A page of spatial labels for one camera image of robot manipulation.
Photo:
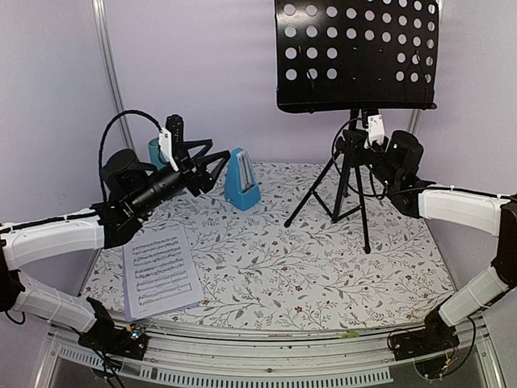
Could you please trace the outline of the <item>black music stand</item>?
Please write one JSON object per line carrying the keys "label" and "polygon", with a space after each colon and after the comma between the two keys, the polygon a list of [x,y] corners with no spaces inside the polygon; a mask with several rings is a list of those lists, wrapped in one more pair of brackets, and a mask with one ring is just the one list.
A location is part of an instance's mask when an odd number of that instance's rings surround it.
{"label": "black music stand", "polygon": [[[435,107],[439,41],[436,1],[278,1],[276,103],[282,112],[349,111],[332,141],[327,167],[338,172],[332,222],[340,221],[350,175],[334,142],[364,130],[361,111]],[[370,167],[370,180],[379,182]],[[381,184],[379,197],[388,199]]]}

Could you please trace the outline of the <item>sheet music booklet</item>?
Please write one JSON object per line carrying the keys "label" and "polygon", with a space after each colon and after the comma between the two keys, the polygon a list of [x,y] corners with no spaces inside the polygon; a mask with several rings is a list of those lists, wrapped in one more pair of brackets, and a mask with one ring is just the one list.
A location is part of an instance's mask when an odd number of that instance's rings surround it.
{"label": "sheet music booklet", "polygon": [[204,298],[185,229],[141,230],[122,248],[124,314],[131,321],[199,305]]}

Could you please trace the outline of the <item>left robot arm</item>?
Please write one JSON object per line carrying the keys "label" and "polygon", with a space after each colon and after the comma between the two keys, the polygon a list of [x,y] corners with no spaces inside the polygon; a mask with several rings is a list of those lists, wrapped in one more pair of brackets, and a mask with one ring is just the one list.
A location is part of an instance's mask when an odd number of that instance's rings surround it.
{"label": "left robot arm", "polygon": [[100,169],[110,195],[76,213],[1,228],[1,311],[19,311],[72,328],[79,345],[98,354],[142,360],[149,338],[134,326],[116,327],[103,304],[74,297],[21,273],[39,259],[74,251],[110,249],[128,243],[150,214],[174,194],[212,190],[228,150],[210,154],[212,141],[181,141],[173,146],[170,164],[157,168],[130,149],[113,154]]}

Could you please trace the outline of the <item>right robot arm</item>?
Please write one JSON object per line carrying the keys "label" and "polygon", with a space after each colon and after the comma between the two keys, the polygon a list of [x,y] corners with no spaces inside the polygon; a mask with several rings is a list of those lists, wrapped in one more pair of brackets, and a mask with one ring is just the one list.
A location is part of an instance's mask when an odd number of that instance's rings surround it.
{"label": "right robot arm", "polygon": [[456,325],[516,286],[515,196],[438,186],[420,179],[417,173],[423,147],[403,130],[377,142],[364,130],[345,129],[334,146],[346,160],[370,167],[399,213],[468,226],[497,238],[496,256],[489,267],[429,312],[422,330],[395,334],[388,340],[398,361],[457,346]]}

